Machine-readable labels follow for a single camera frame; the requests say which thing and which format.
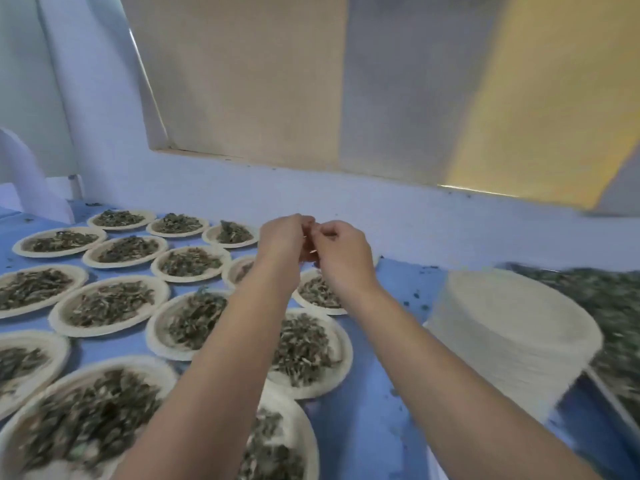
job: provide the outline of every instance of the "plate of dried leaves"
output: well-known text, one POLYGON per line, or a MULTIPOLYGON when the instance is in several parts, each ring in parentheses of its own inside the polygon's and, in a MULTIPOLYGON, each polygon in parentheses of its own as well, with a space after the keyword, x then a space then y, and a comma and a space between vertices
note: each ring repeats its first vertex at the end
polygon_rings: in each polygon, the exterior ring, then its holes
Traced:
POLYGON ((150 210, 105 210, 87 220, 87 225, 104 230, 131 230, 147 226, 156 215, 150 210))
POLYGON ((209 227, 209 221, 200 217, 170 212, 147 226, 147 232, 160 237, 188 237, 197 235, 209 227))
POLYGON ((214 278, 229 262, 231 254, 219 246, 185 246, 160 254, 151 272, 170 283, 192 283, 214 278))
POLYGON ((70 353, 69 340, 50 331, 0 334, 0 420, 51 384, 70 353))
POLYGON ((300 306, 326 315, 346 315, 340 298, 329 288, 319 269, 300 273, 300 284, 293 291, 293 299, 300 306))
POLYGON ((0 431, 0 477, 107 480, 177 380, 171 366, 146 355, 69 374, 32 397, 0 431))
POLYGON ((303 409, 268 382, 260 396, 236 480, 318 480, 320 455, 303 409))
POLYGON ((51 264, 0 276, 0 319, 51 306, 80 288, 89 274, 79 266, 51 264))
POLYGON ((151 316, 145 338, 156 355, 190 361, 227 307, 231 291, 201 287, 169 300, 151 316))
POLYGON ((267 380, 293 399, 310 399, 338 387, 352 364, 351 340, 336 320, 289 308, 267 380))
POLYGON ((255 254, 251 256, 242 256, 233 261, 229 261, 222 266, 222 281, 228 288, 236 289, 236 286, 244 280, 244 277, 251 271, 255 254))
POLYGON ((231 221, 220 221, 220 224, 208 228, 202 239, 210 244, 219 244, 224 249, 244 248, 260 239, 260 231, 253 226, 231 221))
POLYGON ((101 280, 58 302, 49 324, 68 337, 107 335, 148 319, 170 295, 168 284, 144 274, 101 280))
POLYGON ((12 251, 28 258, 58 258, 82 253, 106 241, 107 233, 95 227, 68 227, 31 234, 16 242, 12 251))
POLYGON ((95 268, 136 266, 153 261, 169 249, 169 243, 162 237, 130 235, 103 242, 89 249, 82 256, 82 262, 95 268))

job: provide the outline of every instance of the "person's right arm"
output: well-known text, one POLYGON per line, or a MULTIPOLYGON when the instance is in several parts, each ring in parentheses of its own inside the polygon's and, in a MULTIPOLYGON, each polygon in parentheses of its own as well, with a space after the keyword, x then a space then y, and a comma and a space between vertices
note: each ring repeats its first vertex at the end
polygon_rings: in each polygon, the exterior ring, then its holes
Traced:
POLYGON ((312 238, 324 279, 364 330, 450 480, 600 478, 382 289, 361 231, 333 221, 316 225, 312 238))

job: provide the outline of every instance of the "beige panel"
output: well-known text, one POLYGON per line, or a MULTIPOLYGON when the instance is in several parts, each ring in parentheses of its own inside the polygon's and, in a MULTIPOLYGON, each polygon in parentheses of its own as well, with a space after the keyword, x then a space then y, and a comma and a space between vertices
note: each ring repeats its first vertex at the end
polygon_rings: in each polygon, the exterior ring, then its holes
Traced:
POLYGON ((347 0, 122 4, 172 148, 336 168, 347 0))
POLYGON ((590 208, 640 136, 640 0, 511 0, 446 184, 590 208))

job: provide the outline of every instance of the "hand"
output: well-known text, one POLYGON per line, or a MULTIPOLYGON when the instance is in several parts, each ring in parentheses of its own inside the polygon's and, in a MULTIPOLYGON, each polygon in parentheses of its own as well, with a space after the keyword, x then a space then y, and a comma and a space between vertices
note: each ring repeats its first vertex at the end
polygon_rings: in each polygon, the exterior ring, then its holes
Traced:
POLYGON ((268 267, 269 273, 275 273, 276 280, 291 288, 292 293, 300 283, 299 263, 307 259, 308 251, 303 249, 305 236, 315 221, 311 216, 294 214, 269 221, 260 228, 255 266, 268 267))
POLYGON ((343 303, 380 287, 371 247, 361 230, 343 221, 331 221, 314 224, 311 238, 324 279, 343 303))

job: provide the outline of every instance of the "dried herb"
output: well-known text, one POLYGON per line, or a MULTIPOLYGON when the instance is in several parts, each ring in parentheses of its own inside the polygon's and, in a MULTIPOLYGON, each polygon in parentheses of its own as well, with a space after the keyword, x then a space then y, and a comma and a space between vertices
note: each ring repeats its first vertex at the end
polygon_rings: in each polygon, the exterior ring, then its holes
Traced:
POLYGON ((156 232, 165 234, 181 234, 192 232, 202 227, 202 223, 197 217, 189 217, 185 214, 169 213, 154 224, 156 232))
POLYGON ((142 281, 101 286, 82 295, 65 321, 78 327, 112 325, 134 317, 140 307, 153 302, 154 291, 142 281))
POLYGON ((17 273, 11 282, 0 288, 0 310, 12 310, 51 298, 73 283, 59 269, 17 273))
POLYGON ((100 475, 100 464, 128 450, 160 407, 157 393, 139 375, 117 369, 88 387, 49 396, 20 446, 24 469, 66 460, 100 475))
POLYGON ((640 271, 510 269, 560 291, 596 320, 604 345, 592 366, 640 424, 640 271))
POLYGON ((83 234, 81 232, 61 230, 53 237, 29 239, 23 243, 22 249, 35 253, 52 253, 55 251, 81 248, 82 246, 91 244, 96 239, 98 239, 96 234, 83 234))
POLYGON ((105 210, 93 220, 97 226, 123 227, 131 226, 145 220, 144 216, 132 214, 128 210, 105 210))
POLYGON ((340 298, 329 288, 322 276, 316 276, 312 280, 302 284, 298 293, 309 303, 325 308, 341 308, 340 298))
POLYGON ((219 268, 222 261, 200 248, 186 251, 171 251, 160 266, 160 271, 169 276, 199 276, 210 268, 219 268))
POLYGON ((227 298, 206 288, 190 295, 167 326, 171 339, 189 350, 200 350, 227 307, 227 298))
POLYGON ((126 262, 140 259, 158 250, 159 246, 153 239, 144 239, 132 235, 123 237, 98 256, 99 262, 126 262))
POLYGON ((282 322, 271 368, 286 374, 293 387, 317 382, 325 368, 338 363, 331 359, 329 338, 317 318, 301 314, 282 322))
POLYGON ((253 261, 243 265, 242 268, 240 268, 240 272, 236 276, 236 284, 244 280, 244 277, 247 275, 247 273, 249 273, 249 271, 251 271, 252 267, 253 267, 253 261))
POLYGON ((29 350, 11 347, 0 350, 0 397, 14 393, 16 379, 27 376, 48 360, 49 357, 39 348, 29 350))
POLYGON ((303 480, 305 462, 296 451, 273 444, 282 415, 261 408, 253 423, 236 480, 303 480))
POLYGON ((235 222, 220 221, 222 230, 218 234, 217 241, 221 244, 240 244, 253 239, 246 227, 235 222))

